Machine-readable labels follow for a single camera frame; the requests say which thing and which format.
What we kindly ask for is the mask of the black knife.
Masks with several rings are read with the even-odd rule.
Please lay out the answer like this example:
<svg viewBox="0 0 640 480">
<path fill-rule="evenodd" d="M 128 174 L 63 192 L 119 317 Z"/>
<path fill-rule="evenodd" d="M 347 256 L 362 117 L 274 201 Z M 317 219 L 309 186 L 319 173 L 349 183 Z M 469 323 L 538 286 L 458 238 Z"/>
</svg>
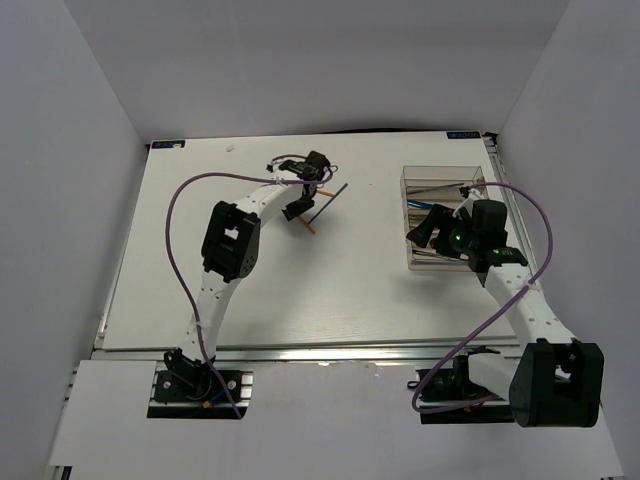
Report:
<svg viewBox="0 0 640 480">
<path fill-rule="evenodd" d="M 465 186 L 465 183 L 453 183 L 453 184 L 445 184 L 445 185 L 438 185 L 438 186 L 430 186 L 430 187 L 424 187 L 424 188 L 416 188 L 416 189 L 408 189 L 407 190 L 407 194 L 421 194 L 421 193 L 426 193 L 426 192 L 431 192 L 431 191 L 438 191 L 438 190 L 444 190 L 444 189 L 450 189 L 450 188 L 455 188 L 455 187 L 463 187 Z"/>
</svg>

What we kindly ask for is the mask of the dark blue chopstick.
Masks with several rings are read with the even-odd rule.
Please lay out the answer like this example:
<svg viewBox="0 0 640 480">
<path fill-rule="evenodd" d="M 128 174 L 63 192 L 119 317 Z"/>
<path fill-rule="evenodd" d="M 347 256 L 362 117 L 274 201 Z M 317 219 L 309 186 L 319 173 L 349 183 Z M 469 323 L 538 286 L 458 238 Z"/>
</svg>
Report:
<svg viewBox="0 0 640 480">
<path fill-rule="evenodd" d="M 344 183 L 335 193 L 329 195 L 329 200 L 308 220 L 308 224 L 311 225 L 329 206 L 331 206 L 337 198 L 348 188 L 349 183 Z"/>
</svg>

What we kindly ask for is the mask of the blue iridescent knife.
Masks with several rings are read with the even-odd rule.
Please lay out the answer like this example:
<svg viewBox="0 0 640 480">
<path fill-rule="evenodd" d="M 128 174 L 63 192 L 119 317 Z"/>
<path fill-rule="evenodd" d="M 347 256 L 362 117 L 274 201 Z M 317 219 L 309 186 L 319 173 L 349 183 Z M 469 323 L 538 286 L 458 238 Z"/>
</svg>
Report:
<svg viewBox="0 0 640 480">
<path fill-rule="evenodd" d="M 431 203 L 414 201 L 414 200 L 408 200 L 407 206 L 412 209 L 421 209 L 421 210 L 429 210 L 433 207 Z"/>
</svg>

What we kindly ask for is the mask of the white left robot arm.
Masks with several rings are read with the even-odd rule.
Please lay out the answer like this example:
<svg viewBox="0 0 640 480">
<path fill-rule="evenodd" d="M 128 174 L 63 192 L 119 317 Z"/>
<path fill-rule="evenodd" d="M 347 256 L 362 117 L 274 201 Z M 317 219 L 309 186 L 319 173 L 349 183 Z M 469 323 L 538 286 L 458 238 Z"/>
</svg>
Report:
<svg viewBox="0 0 640 480">
<path fill-rule="evenodd" d="M 185 180 L 171 197 L 165 220 L 165 248 L 171 268 L 192 308 L 179 345 L 164 354 L 170 371 L 182 368 L 177 387 L 188 398 L 199 399 L 211 387 L 211 369 L 218 337 L 232 295 L 254 269 L 259 256 L 261 229 L 281 213 L 291 221 L 315 206 L 317 190 L 333 177 L 335 167 L 322 153 L 280 155 L 267 164 L 269 178 L 226 172 L 207 172 Z M 179 271 L 171 243 L 172 216 L 178 198 L 193 183 L 207 178 L 229 178 L 259 187 L 236 202 L 213 207 L 201 247 L 202 283 L 197 295 Z"/>
</svg>

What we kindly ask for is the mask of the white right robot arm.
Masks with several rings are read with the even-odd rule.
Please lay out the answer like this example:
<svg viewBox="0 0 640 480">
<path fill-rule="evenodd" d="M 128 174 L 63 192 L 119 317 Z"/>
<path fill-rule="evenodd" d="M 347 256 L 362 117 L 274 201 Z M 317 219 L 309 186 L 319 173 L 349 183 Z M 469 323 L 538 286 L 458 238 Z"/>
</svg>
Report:
<svg viewBox="0 0 640 480">
<path fill-rule="evenodd" d="M 439 369 L 426 371 L 414 390 L 412 406 L 421 417 L 459 420 L 482 405 L 503 400 L 509 419 L 522 427 L 590 428 L 597 422 L 604 354 L 566 328 L 537 290 L 522 252 L 507 244 L 507 207 L 479 197 L 453 209 L 431 207 L 407 239 L 420 248 L 463 260 L 499 304 L 495 319 L 508 320 L 522 348 L 512 361 L 488 347 L 470 348 L 464 339 L 444 357 L 451 363 L 441 386 L 431 382 Z"/>
</svg>

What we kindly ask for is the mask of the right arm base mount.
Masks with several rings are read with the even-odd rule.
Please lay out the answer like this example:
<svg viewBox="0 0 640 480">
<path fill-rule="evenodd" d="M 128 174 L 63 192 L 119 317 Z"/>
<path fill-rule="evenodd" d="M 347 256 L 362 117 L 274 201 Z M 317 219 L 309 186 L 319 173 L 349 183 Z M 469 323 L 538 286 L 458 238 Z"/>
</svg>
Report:
<svg viewBox="0 0 640 480">
<path fill-rule="evenodd" d="M 423 425 L 461 424 L 510 424 L 514 422 L 508 403 L 499 398 L 492 402 L 480 403 L 479 399 L 490 392 L 469 380 L 468 357 L 478 354 L 497 354 L 498 350 L 486 346 L 473 347 L 457 354 L 450 366 L 442 367 L 433 379 L 420 391 L 419 401 L 427 407 L 437 408 L 465 401 L 476 404 L 454 411 L 422 415 Z"/>
</svg>

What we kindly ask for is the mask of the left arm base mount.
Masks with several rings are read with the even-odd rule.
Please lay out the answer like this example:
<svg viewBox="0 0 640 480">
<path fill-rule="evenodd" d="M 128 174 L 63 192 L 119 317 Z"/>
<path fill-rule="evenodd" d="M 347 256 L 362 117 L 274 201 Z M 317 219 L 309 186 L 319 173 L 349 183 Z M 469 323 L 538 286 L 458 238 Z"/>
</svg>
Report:
<svg viewBox="0 0 640 480">
<path fill-rule="evenodd" d="M 219 370 L 217 376 L 180 349 L 165 352 L 163 363 L 152 384 L 149 419 L 240 420 L 246 413 L 252 372 Z"/>
</svg>

